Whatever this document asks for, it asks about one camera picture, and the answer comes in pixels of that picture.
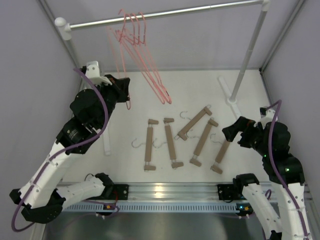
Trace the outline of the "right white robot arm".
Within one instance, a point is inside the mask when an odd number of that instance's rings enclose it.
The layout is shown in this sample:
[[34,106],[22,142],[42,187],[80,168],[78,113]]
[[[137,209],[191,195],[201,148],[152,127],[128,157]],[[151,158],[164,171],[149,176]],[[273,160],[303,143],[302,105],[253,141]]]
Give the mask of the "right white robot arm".
[[266,122],[239,117],[222,129],[226,141],[237,134],[241,147],[253,149],[262,157],[263,169],[276,195],[275,210],[253,173],[239,174],[233,179],[233,194],[245,198],[262,226],[267,240],[310,240],[312,234],[305,208],[305,176],[301,162],[290,153],[291,134],[278,121]]

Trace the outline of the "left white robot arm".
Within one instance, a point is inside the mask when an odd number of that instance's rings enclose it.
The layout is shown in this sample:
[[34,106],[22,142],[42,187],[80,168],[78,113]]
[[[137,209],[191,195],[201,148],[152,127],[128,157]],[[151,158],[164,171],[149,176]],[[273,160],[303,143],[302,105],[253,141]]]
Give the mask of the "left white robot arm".
[[10,192],[26,221],[47,224],[73,204],[111,199],[114,183],[105,173],[66,187],[57,186],[100,137],[116,104],[129,100],[130,78],[105,77],[110,84],[102,82],[76,95],[70,104],[73,117],[58,133],[46,160],[25,186]]

